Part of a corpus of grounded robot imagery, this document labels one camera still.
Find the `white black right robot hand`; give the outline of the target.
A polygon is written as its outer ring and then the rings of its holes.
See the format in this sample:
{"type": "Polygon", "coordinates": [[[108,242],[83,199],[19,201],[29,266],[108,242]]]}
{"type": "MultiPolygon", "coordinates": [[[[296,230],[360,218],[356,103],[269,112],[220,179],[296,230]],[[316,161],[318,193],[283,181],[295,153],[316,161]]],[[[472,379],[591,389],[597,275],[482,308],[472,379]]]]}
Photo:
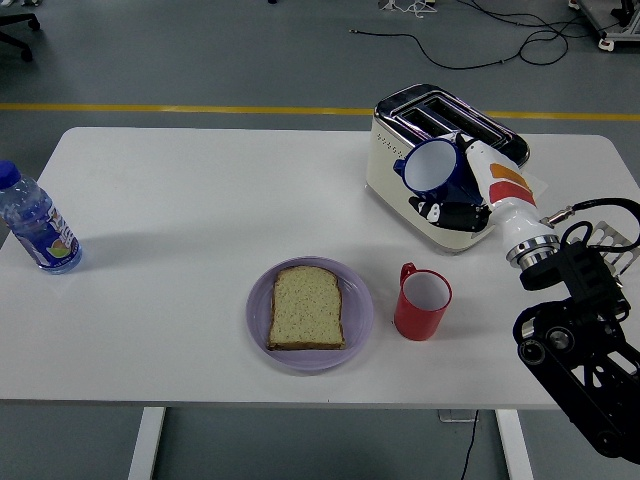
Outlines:
{"type": "Polygon", "coordinates": [[[413,193],[410,205],[435,227],[480,232],[495,225],[514,263],[559,248],[517,164],[477,138],[458,133],[426,140],[394,170],[413,193]]]}

